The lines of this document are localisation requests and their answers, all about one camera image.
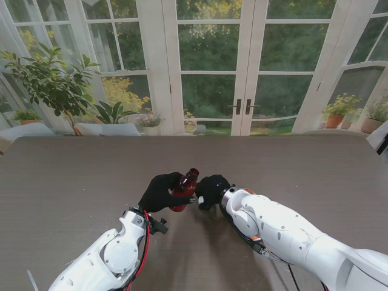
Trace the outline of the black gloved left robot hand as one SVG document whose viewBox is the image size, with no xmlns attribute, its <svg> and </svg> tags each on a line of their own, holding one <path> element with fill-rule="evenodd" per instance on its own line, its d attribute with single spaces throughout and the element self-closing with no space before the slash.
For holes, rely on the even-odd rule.
<svg viewBox="0 0 388 291">
<path fill-rule="evenodd" d="M 166 207 L 178 207 L 195 202 L 193 196 L 176 197 L 172 196 L 169 190 L 173 189 L 182 174 L 179 172 L 172 172 L 169 174 L 162 174 L 155 176 L 138 205 L 141 210 L 145 210 L 149 213 L 156 213 Z"/>
</svg>

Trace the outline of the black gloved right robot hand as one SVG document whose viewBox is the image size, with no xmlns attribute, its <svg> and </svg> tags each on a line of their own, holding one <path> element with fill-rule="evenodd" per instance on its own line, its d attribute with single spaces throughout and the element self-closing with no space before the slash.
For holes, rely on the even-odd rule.
<svg viewBox="0 0 388 291">
<path fill-rule="evenodd" d="M 195 195 L 198 198 L 198 208 L 208 211 L 218 204 L 222 194 L 231 188 L 230 183 L 222 175 L 206 176 L 196 185 Z"/>
</svg>

